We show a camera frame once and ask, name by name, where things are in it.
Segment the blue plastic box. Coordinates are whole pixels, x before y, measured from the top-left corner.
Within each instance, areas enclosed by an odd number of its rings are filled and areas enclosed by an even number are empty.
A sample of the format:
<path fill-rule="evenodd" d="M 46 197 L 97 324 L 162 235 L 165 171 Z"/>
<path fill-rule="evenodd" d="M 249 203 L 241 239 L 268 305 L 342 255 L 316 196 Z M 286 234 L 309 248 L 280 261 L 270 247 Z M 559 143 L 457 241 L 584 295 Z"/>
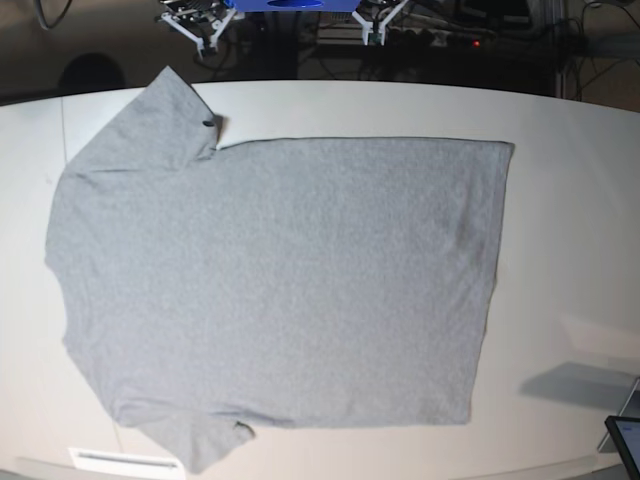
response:
<path fill-rule="evenodd" d="M 286 12 L 286 11 L 325 11 L 351 13 L 360 4 L 360 0 L 231 0 L 224 1 L 229 8 L 244 13 Z"/>

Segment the white flat label strip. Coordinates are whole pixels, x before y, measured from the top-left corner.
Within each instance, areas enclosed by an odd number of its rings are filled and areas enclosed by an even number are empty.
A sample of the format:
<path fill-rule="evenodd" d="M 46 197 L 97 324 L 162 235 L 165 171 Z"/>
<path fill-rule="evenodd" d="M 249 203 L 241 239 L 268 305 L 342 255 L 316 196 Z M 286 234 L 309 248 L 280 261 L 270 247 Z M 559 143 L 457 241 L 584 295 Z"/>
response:
<path fill-rule="evenodd" d="M 182 464 L 173 458 L 103 452 L 69 447 L 69 454 L 75 468 L 107 474 L 139 475 L 142 471 L 182 472 Z"/>

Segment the grey T-shirt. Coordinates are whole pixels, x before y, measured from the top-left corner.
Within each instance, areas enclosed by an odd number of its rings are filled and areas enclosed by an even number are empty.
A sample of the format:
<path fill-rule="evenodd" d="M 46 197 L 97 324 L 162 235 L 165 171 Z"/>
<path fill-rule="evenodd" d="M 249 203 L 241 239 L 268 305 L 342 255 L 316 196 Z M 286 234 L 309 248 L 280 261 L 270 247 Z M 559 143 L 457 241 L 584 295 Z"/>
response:
<path fill-rule="evenodd" d="M 59 179 L 46 263 L 109 416 L 195 474 L 257 425 L 467 423 L 513 145 L 217 140 L 166 69 Z"/>

